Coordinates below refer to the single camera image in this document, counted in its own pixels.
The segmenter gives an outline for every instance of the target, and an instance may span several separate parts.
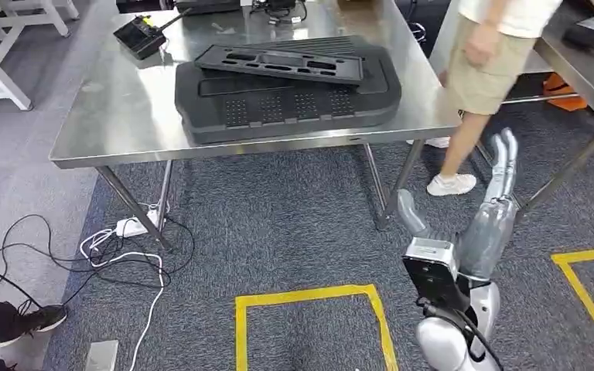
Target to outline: white sneaker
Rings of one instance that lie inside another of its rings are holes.
[[[470,174],[456,174],[453,177],[441,177],[440,174],[427,185],[427,192],[432,196],[462,195],[475,188],[477,178]]]
[[[413,141],[406,141],[410,145],[413,145]],[[432,138],[427,139],[425,141],[426,145],[431,145],[432,147],[436,148],[448,148],[449,147],[449,137],[442,137],[442,138]]]

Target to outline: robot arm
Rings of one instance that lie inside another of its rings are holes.
[[[490,275],[515,223],[512,193],[517,141],[507,128],[492,137],[493,176],[472,222],[461,233],[434,231],[420,217],[411,193],[401,189],[398,212],[414,238],[402,261],[426,299],[425,320],[416,337],[430,366],[441,371],[494,371],[497,358],[486,352],[500,295]]]

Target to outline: black plastic tray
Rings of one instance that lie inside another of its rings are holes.
[[[362,128],[395,116],[401,85],[387,50],[359,36],[307,39],[253,47],[356,56],[361,85],[341,85],[202,69],[176,69],[176,109],[199,143]]]
[[[249,46],[212,45],[194,62],[211,70],[285,79],[360,85],[363,64],[357,56],[323,55]]]

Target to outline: table top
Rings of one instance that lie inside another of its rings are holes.
[[[566,29],[588,17],[590,15],[581,9],[564,2],[535,49],[594,110],[594,53],[578,49],[563,40]]]
[[[118,15],[103,32],[99,57],[82,83],[49,159],[60,168],[96,167],[265,151],[403,141],[450,135],[456,111],[392,0],[308,1],[308,18],[297,25],[271,26],[263,12],[195,15],[164,33],[164,52],[139,62],[112,32],[135,15]],[[174,11],[148,12],[155,25]],[[317,131],[285,137],[202,145],[184,128],[174,107],[178,64],[194,60],[214,43],[240,45],[291,39],[360,35],[386,47],[402,85],[395,118],[371,128]]]

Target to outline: orange object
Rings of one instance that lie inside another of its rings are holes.
[[[546,97],[574,92],[575,89],[568,85],[557,73],[552,73],[543,83],[543,95]],[[548,103],[571,112],[582,110],[589,106],[582,97],[552,99],[548,100]]]

